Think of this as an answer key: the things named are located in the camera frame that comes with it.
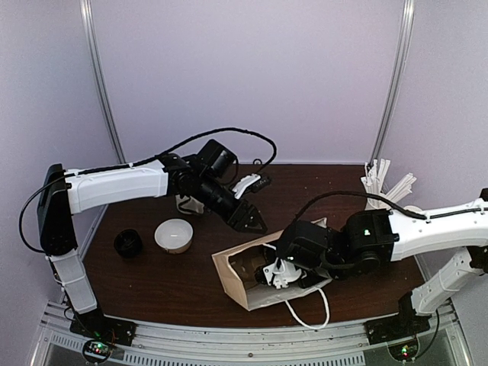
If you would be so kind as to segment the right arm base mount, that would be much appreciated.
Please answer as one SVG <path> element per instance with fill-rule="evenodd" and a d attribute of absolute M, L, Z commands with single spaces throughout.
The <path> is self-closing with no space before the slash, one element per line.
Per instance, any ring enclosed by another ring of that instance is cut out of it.
<path fill-rule="evenodd" d="M 430 330 L 429 318 L 415 316 L 401 320 L 399 315 L 369 320 L 364 324 L 370 345 L 391 342 Z"/>

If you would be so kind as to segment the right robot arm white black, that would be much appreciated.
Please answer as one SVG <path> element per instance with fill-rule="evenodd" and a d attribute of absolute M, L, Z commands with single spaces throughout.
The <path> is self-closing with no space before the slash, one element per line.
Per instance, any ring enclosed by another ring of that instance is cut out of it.
<path fill-rule="evenodd" d="M 409 335 L 476 276 L 487 272 L 487 190 L 466 204 L 418 213 L 389 202 L 387 208 L 351 215 L 340 230 L 301 219 L 301 209 L 276 242 L 276 256 L 306 271 L 335 280 L 375 271 L 380 266 L 443 249 L 452 259 L 424 285 L 408 294 L 408 307 L 390 328 Z"/>

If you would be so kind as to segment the brown paper bag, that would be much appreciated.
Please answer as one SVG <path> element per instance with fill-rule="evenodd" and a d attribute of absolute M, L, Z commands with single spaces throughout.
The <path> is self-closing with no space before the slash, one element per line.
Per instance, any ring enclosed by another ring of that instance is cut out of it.
<path fill-rule="evenodd" d="M 280 260 L 275 242 L 281 234 L 277 231 L 212 254 L 223 290 L 249 312 L 283 303 L 302 327 L 313 331 L 325 329 L 329 325 L 330 309 L 323 287 L 332 279 L 299 268 L 290 259 Z M 315 292 L 322 298 L 325 319 L 312 325 L 297 315 L 291 301 Z"/>

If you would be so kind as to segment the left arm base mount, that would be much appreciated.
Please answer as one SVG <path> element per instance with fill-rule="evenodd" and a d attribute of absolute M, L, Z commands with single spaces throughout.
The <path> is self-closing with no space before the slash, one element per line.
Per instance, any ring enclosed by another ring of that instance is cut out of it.
<path fill-rule="evenodd" d="M 82 316 L 71 322 L 69 331 L 113 345 L 131 346 L 136 333 L 136 323 L 106 316 Z"/>

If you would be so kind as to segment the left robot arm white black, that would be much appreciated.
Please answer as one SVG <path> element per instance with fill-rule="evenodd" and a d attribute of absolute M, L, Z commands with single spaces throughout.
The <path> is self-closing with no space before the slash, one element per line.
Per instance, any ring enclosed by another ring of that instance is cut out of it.
<path fill-rule="evenodd" d="M 236 161 L 236 155 L 211 139 L 196 154 L 180 157 L 165 152 L 148 162 L 111 168 L 65 170 L 50 166 L 37 205 L 40 246 L 49 257 L 79 324 L 94 339 L 110 330 L 110 323 L 96 310 L 96 296 L 77 253 L 72 215 L 94 207 L 143 197 L 186 196 L 194 198 L 239 233 L 267 230 L 258 209 L 243 195 L 261 179 L 247 175 L 234 188 L 219 180 Z"/>

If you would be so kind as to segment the cardboard two-cup carrier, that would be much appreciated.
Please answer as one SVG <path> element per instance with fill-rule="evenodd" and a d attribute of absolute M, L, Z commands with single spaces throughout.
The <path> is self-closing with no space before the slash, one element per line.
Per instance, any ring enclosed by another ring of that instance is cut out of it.
<path fill-rule="evenodd" d="M 252 247 L 229 257 L 229 264 L 242 281 L 254 281 L 255 271 L 266 264 L 261 247 Z"/>

